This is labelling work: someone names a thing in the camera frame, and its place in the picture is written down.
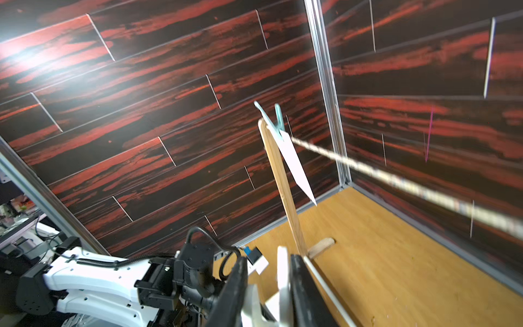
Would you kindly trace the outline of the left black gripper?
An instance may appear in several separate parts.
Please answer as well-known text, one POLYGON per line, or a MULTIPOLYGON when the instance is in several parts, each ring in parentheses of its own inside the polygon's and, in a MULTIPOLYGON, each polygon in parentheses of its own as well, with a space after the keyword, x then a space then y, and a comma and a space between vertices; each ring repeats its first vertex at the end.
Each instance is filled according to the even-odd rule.
POLYGON ((209 287, 211 294, 209 296, 202 296, 195 288, 183 286, 181 288, 181 298, 183 298, 188 305, 194 305, 198 309, 203 310, 203 313, 208 314, 218 301, 223 289, 223 284, 220 281, 216 281, 211 283, 209 287))

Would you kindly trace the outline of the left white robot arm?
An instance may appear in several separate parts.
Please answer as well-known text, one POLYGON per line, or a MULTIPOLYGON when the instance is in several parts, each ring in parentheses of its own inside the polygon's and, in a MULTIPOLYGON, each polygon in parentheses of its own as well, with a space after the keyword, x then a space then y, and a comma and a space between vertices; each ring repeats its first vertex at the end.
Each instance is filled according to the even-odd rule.
POLYGON ((222 270, 212 275, 215 249, 241 257, 200 227, 177 253, 130 259, 90 254, 69 237, 51 249, 51 262, 19 278, 15 304, 34 316, 73 313, 117 326, 200 326, 227 280, 222 270))

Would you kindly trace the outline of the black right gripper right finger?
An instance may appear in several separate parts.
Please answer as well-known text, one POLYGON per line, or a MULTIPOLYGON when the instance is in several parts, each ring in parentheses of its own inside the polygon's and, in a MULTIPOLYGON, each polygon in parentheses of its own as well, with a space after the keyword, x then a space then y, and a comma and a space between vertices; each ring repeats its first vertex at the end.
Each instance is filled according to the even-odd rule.
POLYGON ((328 309, 303 258, 290 256, 290 285, 294 326, 339 326, 328 309))

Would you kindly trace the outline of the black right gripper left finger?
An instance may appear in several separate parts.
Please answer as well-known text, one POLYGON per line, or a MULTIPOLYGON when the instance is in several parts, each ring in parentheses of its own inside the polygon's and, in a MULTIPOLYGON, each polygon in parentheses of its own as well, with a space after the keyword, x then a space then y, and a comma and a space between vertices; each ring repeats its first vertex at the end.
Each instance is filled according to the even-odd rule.
POLYGON ((221 291, 217 303, 212 307, 205 326, 242 326, 241 311, 248 286, 248 265, 240 257, 221 291))

